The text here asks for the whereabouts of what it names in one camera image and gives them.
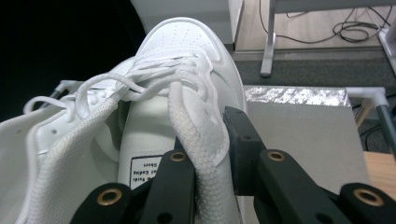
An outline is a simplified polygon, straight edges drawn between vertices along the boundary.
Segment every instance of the gray carpet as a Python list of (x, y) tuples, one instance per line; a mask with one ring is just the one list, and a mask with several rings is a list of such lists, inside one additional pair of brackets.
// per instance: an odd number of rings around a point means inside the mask
[[(260, 77), (261, 61), (235, 62), (235, 64), (244, 85), (385, 87), (387, 95), (392, 95), (389, 97), (390, 108), (396, 106), (396, 97), (393, 96), (396, 93), (396, 78), (386, 58), (274, 61), (272, 75), (268, 78)], [(358, 105), (360, 102), (359, 99), (351, 99), (353, 105)], [(379, 129), (366, 133), (378, 124), (377, 119), (367, 119), (359, 128), (359, 132), (364, 133), (361, 136), (363, 149), (389, 153)]]

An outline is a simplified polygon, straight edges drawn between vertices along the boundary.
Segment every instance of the wooden surface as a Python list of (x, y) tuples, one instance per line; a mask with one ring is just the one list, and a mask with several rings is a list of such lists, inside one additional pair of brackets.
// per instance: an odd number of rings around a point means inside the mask
[(393, 155), (364, 152), (372, 185), (396, 200), (396, 162)]
[[(262, 19), (265, 27), (268, 29), (268, 3), (269, 0), (262, 0)], [(384, 17), (389, 12), (389, 7), (375, 7), (375, 9)], [(338, 22), (344, 21), (350, 13), (351, 9), (328, 10), (328, 11), (311, 11), (297, 18), (288, 18), (286, 14), (276, 14), (275, 32), (277, 35), (286, 35), (304, 41), (320, 40), (332, 35), (332, 28)], [(369, 11), (371, 17), (377, 24), (382, 25), (374, 12)], [(389, 22), (393, 22), (396, 18), (396, 9), (392, 11)], [(360, 8), (358, 12), (352, 15), (351, 20), (371, 22), (364, 8)], [(359, 33), (350, 33), (349, 36), (361, 37)], [(263, 50), (267, 35), (262, 29), (259, 15), (259, 0), (245, 0), (244, 11), (239, 26), (239, 32), (235, 39), (235, 49), (237, 51), (255, 51)], [(334, 49), (334, 48), (366, 48), (379, 47), (380, 43), (375, 37), (370, 40), (352, 44), (347, 43), (341, 38), (333, 38), (329, 41), (319, 44), (306, 45), (297, 43), (284, 38), (276, 39), (276, 49)]]

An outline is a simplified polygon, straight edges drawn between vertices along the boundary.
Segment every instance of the screw hole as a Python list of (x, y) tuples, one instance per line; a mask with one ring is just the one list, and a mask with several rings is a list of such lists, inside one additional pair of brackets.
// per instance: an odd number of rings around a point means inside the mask
[(159, 216), (157, 216), (157, 222), (161, 224), (170, 223), (172, 219), (172, 215), (169, 213), (161, 213)]
[(332, 218), (327, 216), (326, 214), (322, 214), (322, 213), (317, 213), (315, 215), (315, 217), (317, 218), (317, 220), (320, 223), (324, 223), (324, 224), (331, 224), (332, 223)]
[(122, 192), (119, 189), (106, 189), (99, 194), (97, 202), (100, 205), (108, 206), (116, 203), (122, 196)]
[(362, 202), (372, 206), (384, 205), (384, 201), (381, 199), (381, 197), (368, 189), (355, 189), (353, 190), (353, 194)]

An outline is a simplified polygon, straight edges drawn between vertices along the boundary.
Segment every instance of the metal frame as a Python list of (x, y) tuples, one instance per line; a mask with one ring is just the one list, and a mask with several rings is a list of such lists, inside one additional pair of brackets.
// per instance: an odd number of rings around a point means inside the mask
[[(331, 10), (349, 7), (376, 7), (376, 6), (390, 6), (394, 5), (394, 0), (270, 0), (268, 10), (268, 37), (266, 40), (264, 55), (262, 57), (262, 77), (271, 76), (272, 62), (274, 59), (274, 49), (276, 42), (275, 14), (298, 12), (298, 11), (316, 11), (316, 10)], [(396, 23), (389, 29), (387, 37), (381, 37), (381, 43), (388, 54), (390, 63), (392, 63), (393, 70), (396, 71)]]

